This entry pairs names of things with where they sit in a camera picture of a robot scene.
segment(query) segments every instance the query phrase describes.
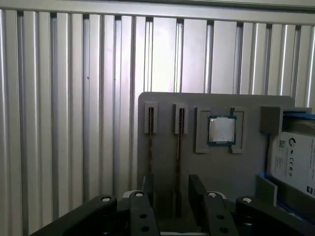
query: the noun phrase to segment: screw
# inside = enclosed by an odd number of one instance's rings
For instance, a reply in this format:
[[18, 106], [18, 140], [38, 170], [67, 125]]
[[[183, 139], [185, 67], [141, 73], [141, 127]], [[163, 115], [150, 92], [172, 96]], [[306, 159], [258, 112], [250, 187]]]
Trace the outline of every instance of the screw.
[[208, 196], [215, 198], [217, 195], [215, 193], [209, 193]]
[[110, 198], [103, 198], [102, 202], [108, 202], [110, 200]]
[[243, 198], [243, 201], [247, 202], [247, 203], [251, 203], [252, 202], [252, 200], [250, 198]]

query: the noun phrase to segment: white label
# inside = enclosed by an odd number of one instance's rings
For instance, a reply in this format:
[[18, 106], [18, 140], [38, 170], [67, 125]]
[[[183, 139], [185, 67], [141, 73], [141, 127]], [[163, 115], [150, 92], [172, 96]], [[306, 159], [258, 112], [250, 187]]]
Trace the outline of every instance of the white label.
[[283, 132], [271, 145], [271, 175], [315, 198], [315, 138]]

